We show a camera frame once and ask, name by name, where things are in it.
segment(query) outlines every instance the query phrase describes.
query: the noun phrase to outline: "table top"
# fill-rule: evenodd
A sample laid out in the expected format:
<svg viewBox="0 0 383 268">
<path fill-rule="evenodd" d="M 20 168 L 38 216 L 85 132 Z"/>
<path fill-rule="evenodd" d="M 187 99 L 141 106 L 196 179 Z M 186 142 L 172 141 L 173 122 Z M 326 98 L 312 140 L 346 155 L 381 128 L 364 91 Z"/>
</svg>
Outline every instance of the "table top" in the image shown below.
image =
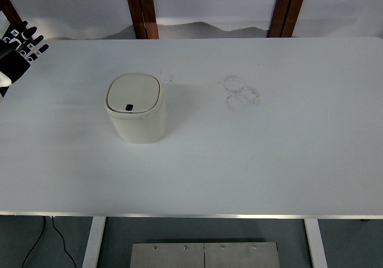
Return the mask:
<svg viewBox="0 0 383 268">
<path fill-rule="evenodd" d="M 0 104 L 0 214 L 383 218 L 383 40 L 51 41 Z M 158 76 L 129 144 L 113 79 Z"/>
</svg>

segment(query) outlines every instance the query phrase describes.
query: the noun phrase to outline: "small trash can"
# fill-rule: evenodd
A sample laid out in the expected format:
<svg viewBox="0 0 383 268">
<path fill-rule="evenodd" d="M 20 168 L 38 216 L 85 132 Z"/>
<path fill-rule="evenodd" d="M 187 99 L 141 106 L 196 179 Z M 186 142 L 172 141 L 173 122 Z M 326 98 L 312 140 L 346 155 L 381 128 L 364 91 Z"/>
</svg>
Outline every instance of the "small trash can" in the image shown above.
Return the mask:
<svg viewBox="0 0 383 268">
<path fill-rule="evenodd" d="M 105 108 L 118 134 L 127 142 L 149 144 L 166 130 L 161 80 L 147 74 L 125 74 L 109 86 Z"/>
</svg>

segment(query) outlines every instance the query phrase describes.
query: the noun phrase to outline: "white table leg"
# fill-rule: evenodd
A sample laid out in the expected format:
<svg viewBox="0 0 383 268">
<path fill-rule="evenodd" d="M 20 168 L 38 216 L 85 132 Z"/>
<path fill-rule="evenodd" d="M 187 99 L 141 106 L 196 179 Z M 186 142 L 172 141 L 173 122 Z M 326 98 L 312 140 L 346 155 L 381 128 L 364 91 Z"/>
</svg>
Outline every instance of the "white table leg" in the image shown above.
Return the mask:
<svg viewBox="0 0 383 268">
<path fill-rule="evenodd" d="M 97 268 L 102 235 L 104 233 L 106 217 L 93 217 L 88 244 L 86 246 L 83 268 Z"/>
<path fill-rule="evenodd" d="M 305 226 L 313 268 L 327 268 L 318 220 L 305 219 Z"/>
</svg>

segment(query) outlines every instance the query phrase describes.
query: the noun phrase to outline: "stainless steel panel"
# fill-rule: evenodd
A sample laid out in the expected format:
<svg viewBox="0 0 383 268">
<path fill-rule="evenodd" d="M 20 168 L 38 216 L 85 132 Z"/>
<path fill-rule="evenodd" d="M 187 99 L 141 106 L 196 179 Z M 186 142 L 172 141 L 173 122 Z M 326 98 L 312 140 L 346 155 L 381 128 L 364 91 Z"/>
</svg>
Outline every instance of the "stainless steel panel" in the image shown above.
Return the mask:
<svg viewBox="0 0 383 268">
<path fill-rule="evenodd" d="M 275 242 L 133 244 L 131 268 L 279 268 Z"/>
<path fill-rule="evenodd" d="M 206 243 L 205 268 L 279 268 L 275 242 Z"/>
<path fill-rule="evenodd" d="M 130 268 L 203 268 L 203 255 L 203 243 L 135 243 Z"/>
</svg>

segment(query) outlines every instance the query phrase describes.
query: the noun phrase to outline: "mountain mural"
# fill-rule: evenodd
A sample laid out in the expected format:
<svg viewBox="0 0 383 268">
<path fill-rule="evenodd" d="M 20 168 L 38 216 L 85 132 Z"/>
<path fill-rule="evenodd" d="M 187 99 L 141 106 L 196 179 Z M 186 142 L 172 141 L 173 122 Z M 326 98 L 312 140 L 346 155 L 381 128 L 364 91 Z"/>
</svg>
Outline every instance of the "mountain mural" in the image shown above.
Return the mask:
<svg viewBox="0 0 383 268">
<path fill-rule="evenodd" d="M 224 31 L 204 22 L 181 25 L 157 25 L 160 39 L 209 39 L 209 38 L 266 38 L 268 31 L 256 27 Z M 135 39 L 133 26 L 102 39 Z M 66 37 L 51 38 L 55 40 L 70 39 Z"/>
</svg>

